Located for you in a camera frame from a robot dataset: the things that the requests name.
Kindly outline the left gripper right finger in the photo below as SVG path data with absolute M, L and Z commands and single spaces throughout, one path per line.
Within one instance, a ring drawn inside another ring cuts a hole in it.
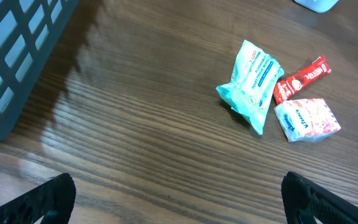
M 288 172 L 281 183 L 288 224 L 358 224 L 358 207 L 296 172 Z

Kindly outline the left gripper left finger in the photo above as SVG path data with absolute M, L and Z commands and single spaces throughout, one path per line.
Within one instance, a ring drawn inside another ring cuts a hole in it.
M 72 176 L 62 173 L 0 206 L 0 224 L 68 224 L 75 198 Z

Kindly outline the small red white box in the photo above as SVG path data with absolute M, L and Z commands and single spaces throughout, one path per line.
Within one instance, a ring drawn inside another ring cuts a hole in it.
M 287 100 L 274 111 L 288 142 L 318 142 L 341 130 L 322 98 Z

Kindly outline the red stick packet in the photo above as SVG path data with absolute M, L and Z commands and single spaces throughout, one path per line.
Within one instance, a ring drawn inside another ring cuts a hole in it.
M 285 100 L 289 100 L 317 79 L 331 73 L 331 71 L 332 70 L 326 61 L 326 57 L 324 55 L 318 57 L 310 65 L 276 83 L 273 91 L 276 104 L 279 105 Z

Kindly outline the teal tissue packet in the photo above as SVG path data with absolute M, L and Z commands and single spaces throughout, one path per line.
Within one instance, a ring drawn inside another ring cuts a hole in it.
M 236 56 L 230 82 L 216 90 L 232 110 L 262 135 L 274 86 L 283 75 L 284 70 L 274 57 L 245 40 Z

